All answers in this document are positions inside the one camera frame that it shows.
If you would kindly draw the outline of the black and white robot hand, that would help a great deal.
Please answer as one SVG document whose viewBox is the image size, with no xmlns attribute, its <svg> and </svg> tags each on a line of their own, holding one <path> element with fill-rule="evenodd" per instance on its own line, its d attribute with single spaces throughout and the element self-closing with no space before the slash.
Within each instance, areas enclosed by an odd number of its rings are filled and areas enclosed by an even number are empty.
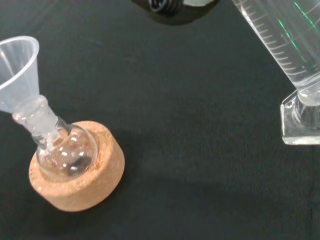
<svg viewBox="0 0 320 240">
<path fill-rule="evenodd" d="M 190 24 L 206 16 L 218 0 L 132 0 L 153 21 L 169 26 Z"/>
</svg>

